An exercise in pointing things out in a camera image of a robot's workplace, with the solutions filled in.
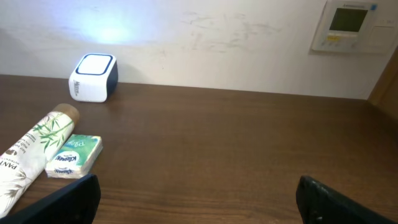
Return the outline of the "white bamboo print tube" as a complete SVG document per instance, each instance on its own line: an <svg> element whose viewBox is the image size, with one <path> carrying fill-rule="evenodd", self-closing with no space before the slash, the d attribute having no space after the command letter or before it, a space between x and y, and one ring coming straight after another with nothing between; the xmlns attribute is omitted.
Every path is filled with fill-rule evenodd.
<svg viewBox="0 0 398 224"><path fill-rule="evenodd" d="M2 218L43 172L79 119L74 106L59 104L1 155Z"/></svg>

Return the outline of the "green white tissue pack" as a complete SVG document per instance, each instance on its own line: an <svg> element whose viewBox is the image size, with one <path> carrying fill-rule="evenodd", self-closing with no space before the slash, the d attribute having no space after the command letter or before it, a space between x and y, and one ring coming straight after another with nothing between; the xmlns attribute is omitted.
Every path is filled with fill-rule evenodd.
<svg viewBox="0 0 398 224"><path fill-rule="evenodd" d="M89 173L103 149L100 136L72 134L47 163L47 177L79 179Z"/></svg>

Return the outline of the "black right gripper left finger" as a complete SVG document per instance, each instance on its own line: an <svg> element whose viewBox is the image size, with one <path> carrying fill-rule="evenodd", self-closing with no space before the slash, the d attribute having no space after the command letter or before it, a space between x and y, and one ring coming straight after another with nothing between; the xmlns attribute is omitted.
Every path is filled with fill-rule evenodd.
<svg viewBox="0 0 398 224"><path fill-rule="evenodd" d="M1 224L91 224L100 199L97 176L87 174L25 209L1 218Z"/></svg>

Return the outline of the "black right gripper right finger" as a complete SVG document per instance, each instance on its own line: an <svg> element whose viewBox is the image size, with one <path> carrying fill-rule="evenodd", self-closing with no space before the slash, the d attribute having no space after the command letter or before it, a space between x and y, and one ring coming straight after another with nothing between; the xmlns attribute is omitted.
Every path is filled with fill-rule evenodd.
<svg viewBox="0 0 398 224"><path fill-rule="evenodd" d="M299 180L296 203L304 224L396 224L307 175Z"/></svg>

